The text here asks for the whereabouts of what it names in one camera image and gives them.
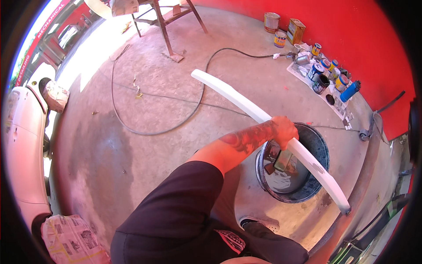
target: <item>shoe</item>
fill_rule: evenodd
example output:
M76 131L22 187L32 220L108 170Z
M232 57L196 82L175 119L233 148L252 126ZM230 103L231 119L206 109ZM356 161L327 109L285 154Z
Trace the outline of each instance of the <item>shoe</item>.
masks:
M246 223L249 223L249 222L258 222L274 233L277 232L278 230L280 230L280 225L275 220L274 221L266 221L266 220L261 220L261 219L258 219L258 218L255 218L255 217L252 217L252 216L249 216L249 215L243 216L239 219L239 226L243 230L245 230L242 226L245 225Z

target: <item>concrete floor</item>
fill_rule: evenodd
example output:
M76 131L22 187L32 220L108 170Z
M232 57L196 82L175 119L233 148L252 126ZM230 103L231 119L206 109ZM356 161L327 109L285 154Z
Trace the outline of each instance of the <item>concrete floor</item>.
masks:
M292 49L289 42L284 49L275 47L273 35L264 31L260 21L212 8L197 10L209 34L202 31L194 14L167 27L173 50L185 57L179 64L162 55L165 44L158 27L139 24L142 38L133 26L120 34L131 20L130 16L122 16L99 25L61 70L58 82L70 89L70 98L55 129L55 195L61 213L81 215L107 250L115 228L197 149L226 133L256 124L207 87L203 104L183 126L158 136L133 134L123 128L113 111L113 63L108 57L116 58L130 44L114 73L117 111L129 127L157 132L173 127L193 110L201 83L190 73L196 68L204 69L216 50L232 47L253 55L267 55ZM256 59L222 51L214 57L208 72L232 85L268 114L286 115L292 121L316 126L330 152L329 172L348 197L368 143L359 140L358 132L346 131L331 108L286 71L290 63L291 59L283 57ZM141 99L135 99L135 73L136 84L144 92ZM354 115L353 129L367 129L371 110L362 96L356 94L348 107ZM381 143L380 152L377 175L371 184L375 188L371 195L378 193L379 198L368 198L368 206L376 208L389 200L397 180L390 147ZM324 189L301 204L275 200L257 182L255 156L253 153L241 164L236 216L275 219L281 226L279 234L311 249L339 214L337 206Z

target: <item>white car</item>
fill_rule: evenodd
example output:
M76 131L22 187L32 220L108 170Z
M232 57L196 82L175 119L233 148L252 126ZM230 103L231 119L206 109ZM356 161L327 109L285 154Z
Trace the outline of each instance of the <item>white car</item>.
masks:
M6 104L4 143L8 176L22 217L32 233L37 221L43 222L51 215L49 185L43 168L43 153L49 151L49 139L44 133L48 107L39 83L45 77L54 80L54 76L51 65L41 64L25 87L12 89Z

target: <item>person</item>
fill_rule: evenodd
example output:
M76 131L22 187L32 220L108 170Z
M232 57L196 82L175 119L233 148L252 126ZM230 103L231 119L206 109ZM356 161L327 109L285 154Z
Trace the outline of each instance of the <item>person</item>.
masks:
M299 243L276 235L274 223L235 218L238 165L268 140L282 150L298 131L287 117L222 136L198 150L155 188L116 229L118 263L327 263L350 218L310 259Z

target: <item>metal stand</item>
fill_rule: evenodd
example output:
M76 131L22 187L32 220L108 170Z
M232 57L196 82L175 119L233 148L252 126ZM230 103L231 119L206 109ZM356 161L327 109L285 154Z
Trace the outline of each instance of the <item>metal stand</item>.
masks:
M193 12L195 14L196 19L198 19L199 24L201 25L202 29L204 30L204 32L207 34L208 30L206 29L204 23L202 22L201 17L199 16L198 12L195 9L195 6L192 4L191 0L186 0L189 4L189 6L184 6L184 5L176 5L176 6L163 6L163 7L173 7L173 16L169 19L164 19L161 11L160 11L160 5L158 4L158 0L149 0L149 1L145 1L142 2L142 4L150 4L152 6L151 9L149 9L148 11L144 12L142 15L135 17L132 14L132 18L133 18L133 22L135 23L135 27L136 30L138 32L139 37L141 37L141 33L139 31L138 25L136 24L136 22L144 22L144 23L148 23L150 25L156 25L160 27L161 30L161 34L164 38L165 41L165 45L167 47L167 51L168 51L168 56L176 61L176 62L180 62L184 57L181 56L180 54L177 54L173 51L173 49L171 48L170 45L170 40L168 38L168 34L167 34L167 30L166 30L166 26L168 24L170 24L171 22L175 21L178 18L181 18L182 16ZM155 10L155 12L157 13L157 19L156 20L148 20L148 19L141 19L140 17L145 15L146 13L148 13L151 10Z

